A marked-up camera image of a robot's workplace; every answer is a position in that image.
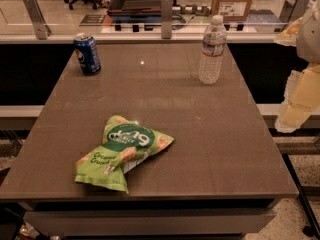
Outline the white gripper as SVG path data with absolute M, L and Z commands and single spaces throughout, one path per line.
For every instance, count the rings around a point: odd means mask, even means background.
M 293 70 L 287 79 L 275 128 L 281 133 L 299 129 L 320 106 L 320 0 L 280 32 L 274 42 L 297 46 L 297 54 L 310 64 L 302 72 Z

